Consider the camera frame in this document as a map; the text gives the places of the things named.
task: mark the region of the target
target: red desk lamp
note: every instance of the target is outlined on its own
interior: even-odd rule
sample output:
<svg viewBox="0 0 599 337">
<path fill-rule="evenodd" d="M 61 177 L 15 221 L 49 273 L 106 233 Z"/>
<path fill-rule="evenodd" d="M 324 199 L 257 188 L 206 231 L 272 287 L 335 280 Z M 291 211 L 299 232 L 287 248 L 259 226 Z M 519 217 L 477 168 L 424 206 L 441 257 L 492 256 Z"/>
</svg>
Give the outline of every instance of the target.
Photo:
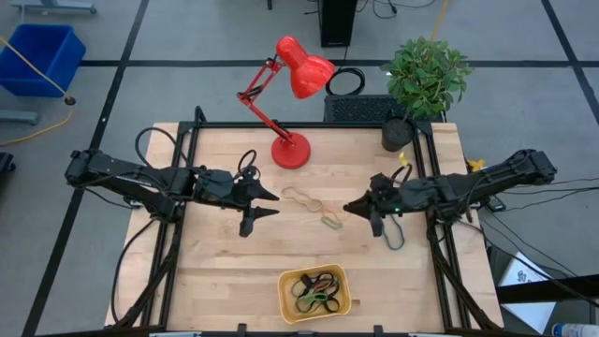
<svg viewBox="0 0 599 337">
<path fill-rule="evenodd" d="M 266 60 L 247 89 L 243 93 L 237 93 L 237 98 L 279 135 L 270 148 L 274 162 L 285 169 L 297 169 L 310 158 L 310 143 L 301 134 L 289 132 L 276 120 L 269 119 L 254 102 L 283 66 L 288 66 L 291 70 L 291 89 L 299 99 L 309 97 L 322 89 L 333 75 L 335 67 L 322 57 L 309 55 L 293 37 L 281 38 L 276 50 L 274 58 Z M 281 57 L 283 63 L 277 62 L 277 56 Z M 266 69 L 270 70 L 269 76 L 262 84 L 256 86 Z"/>
</svg>

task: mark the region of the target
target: lamp base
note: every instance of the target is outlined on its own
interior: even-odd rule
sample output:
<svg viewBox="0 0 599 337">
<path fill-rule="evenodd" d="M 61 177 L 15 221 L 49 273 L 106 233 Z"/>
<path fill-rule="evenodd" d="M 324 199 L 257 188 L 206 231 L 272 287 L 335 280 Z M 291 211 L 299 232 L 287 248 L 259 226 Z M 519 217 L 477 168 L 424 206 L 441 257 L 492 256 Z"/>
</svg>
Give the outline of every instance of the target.
<svg viewBox="0 0 599 337">
<path fill-rule="evenodd" d="M 295 145 L 282 137 L 274 140 L 270 148 L 272 159 L 283 169 L 298 169 L 310 159 L 310 143 L 299 133 L 291 132 L 289 137 Z"/>
</svg>

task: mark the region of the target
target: white bottle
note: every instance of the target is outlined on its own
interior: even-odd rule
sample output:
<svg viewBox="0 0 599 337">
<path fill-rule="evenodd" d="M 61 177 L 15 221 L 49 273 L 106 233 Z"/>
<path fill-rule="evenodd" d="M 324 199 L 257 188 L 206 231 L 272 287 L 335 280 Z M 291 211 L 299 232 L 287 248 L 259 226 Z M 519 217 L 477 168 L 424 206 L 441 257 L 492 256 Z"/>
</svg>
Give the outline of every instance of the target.
<svg viewBox="0 0 599 337">
<path fill-rule="evenodd" d="M 562 337 L 599 337 L 599 326 L 558 323 L 551 328 L 551 334 Z"/>
</svg>

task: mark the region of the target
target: black plant pot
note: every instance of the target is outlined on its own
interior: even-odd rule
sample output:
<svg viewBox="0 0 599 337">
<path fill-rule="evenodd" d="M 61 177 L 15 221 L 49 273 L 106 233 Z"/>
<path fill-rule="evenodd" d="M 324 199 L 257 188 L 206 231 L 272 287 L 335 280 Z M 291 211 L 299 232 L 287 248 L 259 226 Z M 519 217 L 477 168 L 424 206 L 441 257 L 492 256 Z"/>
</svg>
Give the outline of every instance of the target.
<svg viewBox="0 0 599 337">
<path fill-rule="evenodd" d="M 393 116 L 383 123 L 383 139 L 381 143 L 385 150 L 397 152 L 412 142 L 416 134 L 416 125 L 409 119 Z"/>
</svg>

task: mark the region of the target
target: potted plant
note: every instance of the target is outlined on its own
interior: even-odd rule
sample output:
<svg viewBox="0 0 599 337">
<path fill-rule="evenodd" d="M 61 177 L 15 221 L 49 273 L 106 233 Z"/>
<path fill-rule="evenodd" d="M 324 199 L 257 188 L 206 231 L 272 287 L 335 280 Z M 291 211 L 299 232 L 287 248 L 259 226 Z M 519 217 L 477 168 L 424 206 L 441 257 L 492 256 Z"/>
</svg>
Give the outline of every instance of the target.
<svg viewBox="0 0 599 337">
<path fill-rule="evenodd" d="M 402 117 L 392 116 L 383 123 L 383 146 L 399 151 L 412 141 L 416 129 L 411 119 L 433 120 L 460 102 L 472 69 L 467 57 L 447 47 L 447 42 L 424 37 L 408 40 L 395 52 L 395 58 L 381 69 L 389 72 L 389 93 L 405 107 Z"/>
</svg>

